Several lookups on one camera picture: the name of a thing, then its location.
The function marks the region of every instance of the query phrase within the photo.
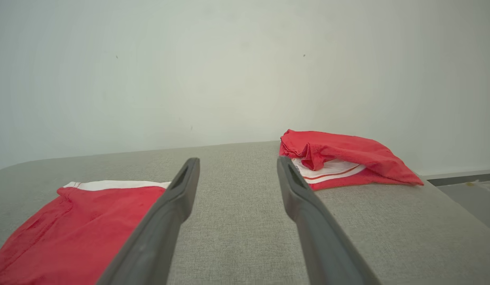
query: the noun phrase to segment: red garment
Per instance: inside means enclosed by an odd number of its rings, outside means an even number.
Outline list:
[[[124,189],[117,182],[72,182],[57,190],[60,196],[0,249],[0,284],[95,284],[167,187],[125,182]]]
[[[374,182],[424,185],[389,148],[363,137],[288,130],[281,137],[279,154],[301,158],[301,163],[311,170],[319,170],[325,162],[334,159],[366,166],[366,169],[352,176],[310,184],[314,190]]]

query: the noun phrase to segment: white fabric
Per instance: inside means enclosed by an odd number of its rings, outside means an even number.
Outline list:
[[[363,164],[352,163],[340,159],[330,160],[324,163],[324,167],[319,170],[310,170],[301,164],[300,158],[293,158],[292,163],[298,169],[301,176],[308,184],[315,184],[330,179],[349,177],[361,172],[366,168]]]
[[[93,182],[69,182],[66,187],[78,188],[86,191],[99,191],[105,189],[130,189],[148,186],[158,186],[167,189],[171,182],[151,182],[151,181],[120,181],[120,180],[102,180]]]

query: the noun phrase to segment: crumpled red cloth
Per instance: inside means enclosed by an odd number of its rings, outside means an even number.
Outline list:
[[[314,190],[369,183],[424,185],[389,148],[364,137],[287,130],[281,137],[279,155],[301,158],[301,163],[311,170],[319,170],[333,159],[366,166],[349,177],[310,184]]]

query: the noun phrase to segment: folded red garment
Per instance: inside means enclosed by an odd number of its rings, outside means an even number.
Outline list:
[[[288,130],[281,137],[279,154],[293,159],[314,190],[374,182],[424,185],[389,148],[373,139]]]

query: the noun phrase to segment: gray fabric surface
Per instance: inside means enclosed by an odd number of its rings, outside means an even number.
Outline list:
[[[276,176],[278,141],[50,159],[0,170],[0,246],[66,183],[201,174],[169,283],[308,283]],[[318,191],[386,284],[490,283],[490,229],[431,184]]]

